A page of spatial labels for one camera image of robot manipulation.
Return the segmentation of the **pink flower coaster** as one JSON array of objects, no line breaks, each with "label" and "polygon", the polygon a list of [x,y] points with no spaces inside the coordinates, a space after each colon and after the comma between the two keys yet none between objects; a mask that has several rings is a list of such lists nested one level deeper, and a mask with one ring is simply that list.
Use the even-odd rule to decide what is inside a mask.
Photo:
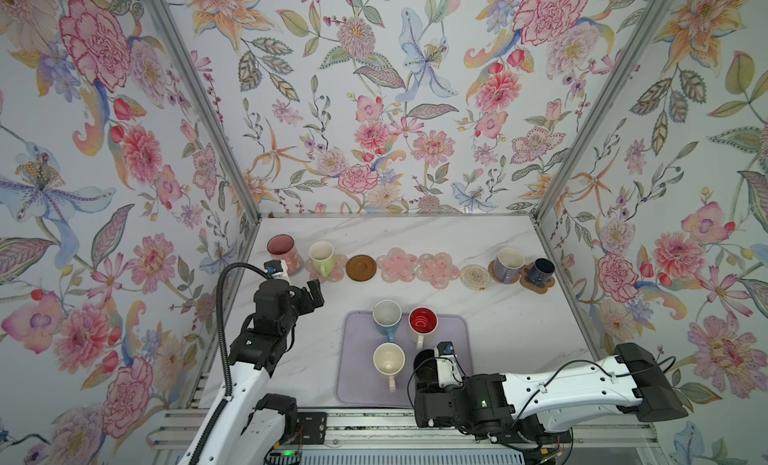
[{"label": "pink flower coaster", "polygon": [[386,283],[414,281],[417,264],[417,256],[406,253],[399,247],[392,248],[386,255],[376,259],[381,279]]},{"label": "pink flower coaster", "polygon": [[311,280],[320,283],[339,282],[345,277],[345,267],[348,258],[345,255],[334,254],[325,260],[309,259],[304,268],[309,273]]},{"label": "pink flower coaster", "polygon": [[452,281],[460,278],[459,268],[445,252],[421,255],[415,273],[418,280],[427,282],[438,290],[447,288]]}]

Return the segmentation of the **lilac mug white inside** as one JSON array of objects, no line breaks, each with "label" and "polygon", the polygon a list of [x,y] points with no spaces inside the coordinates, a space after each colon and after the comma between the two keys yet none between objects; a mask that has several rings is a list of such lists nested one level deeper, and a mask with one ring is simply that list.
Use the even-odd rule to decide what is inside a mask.
[{"label": "lilac mug white inside", "polygon": [[517,249],[502,248],[491,265],[492,276],[502,284],[512,284],[519,280],[525,256]]}]

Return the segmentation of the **red inside white mug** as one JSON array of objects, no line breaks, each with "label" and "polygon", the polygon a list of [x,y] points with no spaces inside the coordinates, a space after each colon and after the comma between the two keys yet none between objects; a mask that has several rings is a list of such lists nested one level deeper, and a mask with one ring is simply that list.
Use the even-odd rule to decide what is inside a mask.
[{"label": "red inside white mug", "polygon": [[422,350],[439,325],[437,314],[427,308],[413,309],[408,316],[408,333],[417,350]]}]

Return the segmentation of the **blue mug white inside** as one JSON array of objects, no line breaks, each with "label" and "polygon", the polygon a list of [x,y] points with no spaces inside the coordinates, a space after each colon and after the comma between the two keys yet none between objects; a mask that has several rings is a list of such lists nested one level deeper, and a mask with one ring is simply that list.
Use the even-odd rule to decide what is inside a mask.
[{"label": "blue mug white inside", "polygon": [[396,342],[396,331],[402,319],[401,306],[393,300],[381,300],[372,310],[374,323],[389,343]]}]

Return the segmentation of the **green mug white inside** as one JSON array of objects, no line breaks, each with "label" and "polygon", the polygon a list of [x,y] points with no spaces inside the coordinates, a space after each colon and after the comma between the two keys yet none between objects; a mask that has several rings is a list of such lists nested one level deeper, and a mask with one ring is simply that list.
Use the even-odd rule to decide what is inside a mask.
[{"label": "green mug white inside", "polygon": [[327,241],[318,241],[309,248],[309,258],[317,274],[328,278],[336,266],[335,248]]}]

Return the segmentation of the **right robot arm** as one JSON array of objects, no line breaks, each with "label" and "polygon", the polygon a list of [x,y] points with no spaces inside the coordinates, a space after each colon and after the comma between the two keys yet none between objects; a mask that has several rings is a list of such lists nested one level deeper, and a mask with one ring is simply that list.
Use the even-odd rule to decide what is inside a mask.
[{"label": "right robot arm", "polygon": [[686,417],[665,374],[673,362],[625,343],[600,361],[576,359],[550,372],[468,375],[452,343],[441,342],[416,356],[406,393],[420,428],[544,448],[572,441],[576,425],[609,415],[640,423]]}]

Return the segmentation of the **cream mug pink handle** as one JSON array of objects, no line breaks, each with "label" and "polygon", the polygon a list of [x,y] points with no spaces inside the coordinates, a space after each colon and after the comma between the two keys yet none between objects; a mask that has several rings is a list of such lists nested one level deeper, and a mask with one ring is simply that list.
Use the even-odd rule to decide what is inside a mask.
[{"label": "cream mug pink handle", "polygon": [[395,343],[383,343],[373,353],[373,364],[376,371],[387,379],[390,393],[397,390],[396,379],[406,363],[403,349]]}]

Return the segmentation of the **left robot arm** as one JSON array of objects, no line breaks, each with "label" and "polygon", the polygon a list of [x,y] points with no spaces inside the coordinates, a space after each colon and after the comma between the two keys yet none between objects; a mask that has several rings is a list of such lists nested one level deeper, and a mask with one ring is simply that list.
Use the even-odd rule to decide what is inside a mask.
[{"label": "left robot arm", "polygon": [[[251,271],[263,279],[253,295],[254,309],[238,335],[226,339],[223,288],[230,272]],[[324,306],[317,279],[304,287],[290,283],[287,263],[270,260],[262,268],[233,263],[220,273],[214,317],[223,383],[182,464],[263,464],[280,442],[298,436],[296,399],[268,393],[281,358],[295,345],[298,319]]]}]

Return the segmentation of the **brown wooden round coaster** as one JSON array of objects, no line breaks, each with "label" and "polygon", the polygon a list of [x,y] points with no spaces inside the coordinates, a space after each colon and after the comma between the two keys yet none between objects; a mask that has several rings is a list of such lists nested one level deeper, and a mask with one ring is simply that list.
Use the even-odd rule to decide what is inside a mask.
[{"label": "brown wooden round coaster", "polygon": [[347,261],[345,270],[351,280],[366,282],[375,276],[377,263],[368,255],[355,255]]}]

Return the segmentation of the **woven rattan round coaster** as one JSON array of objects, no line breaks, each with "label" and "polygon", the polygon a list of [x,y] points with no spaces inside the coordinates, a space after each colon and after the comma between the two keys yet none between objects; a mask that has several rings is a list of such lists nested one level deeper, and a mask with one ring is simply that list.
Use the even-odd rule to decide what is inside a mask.
[{"label": "woven rattan round coaster", "polygon": [[521,268],[509,268],[505,265],[498,265],[495,260],[488,265],[490,278],[502,285],[511,285],[517,283],[521,277]]}]

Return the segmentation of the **white embroidered round coaster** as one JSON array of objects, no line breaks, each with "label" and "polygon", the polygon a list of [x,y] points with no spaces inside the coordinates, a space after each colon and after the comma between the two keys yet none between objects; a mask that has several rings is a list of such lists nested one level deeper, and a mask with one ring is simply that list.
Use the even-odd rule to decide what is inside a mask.
[{"label": "white embroidered round coaster", "polygon": [[468,289],[474,291],[486,290],[491,282],[489,271],[476,264],[463,267],[460,270],[461,283]]}]

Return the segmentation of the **black mug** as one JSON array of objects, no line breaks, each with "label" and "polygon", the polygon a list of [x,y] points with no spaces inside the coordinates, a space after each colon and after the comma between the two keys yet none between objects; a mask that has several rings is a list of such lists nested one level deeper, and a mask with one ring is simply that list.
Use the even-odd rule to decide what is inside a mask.
[{"label": "black mug", "polygon": [[439,385],[435,351],[425,349],[414,359],[412,381],[416,391],[436,389]]}]

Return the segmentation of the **brown paw shaped coaster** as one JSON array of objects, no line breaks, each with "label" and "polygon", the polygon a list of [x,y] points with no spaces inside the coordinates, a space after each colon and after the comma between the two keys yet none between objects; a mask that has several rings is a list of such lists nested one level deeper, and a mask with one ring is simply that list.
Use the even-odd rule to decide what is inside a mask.
[{"label": "brown paw shaped coaster", "polygon": [[523,267],[520,274],[520,280],[519,280],[519,284],[522,287],[526,288],[527,290],[532,291],[539,295],[544,295],[556,285],[556,278],[554,275],[550,276],[543,286],[538,286],[531,283],[528,280],[529,271],[530,271],[530,268],[528,266]]}]

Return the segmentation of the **grey round knitted coaster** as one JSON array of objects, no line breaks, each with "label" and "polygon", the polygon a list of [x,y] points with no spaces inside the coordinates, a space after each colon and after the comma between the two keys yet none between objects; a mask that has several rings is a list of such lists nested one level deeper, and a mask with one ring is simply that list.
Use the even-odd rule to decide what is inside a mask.
[{"label": "grey round knitted coaster", "polygon": [[288,263],[284,260],[280,260],[277,266],[275,276],[280,279],[288,280],[290,277],[294,277],[304,270],[304,262],[291,262]]}]

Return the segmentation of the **small dark blue mug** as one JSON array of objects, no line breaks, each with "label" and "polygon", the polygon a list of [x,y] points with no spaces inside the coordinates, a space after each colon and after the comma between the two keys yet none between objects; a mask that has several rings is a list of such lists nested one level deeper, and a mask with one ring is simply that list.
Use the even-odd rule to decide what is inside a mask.
[{"label": "small dark blue mug", "polygon": [[538,258],[531,264],[526,280],[538,288],[546,288],[555,273],[555,265],[546,258]]}]

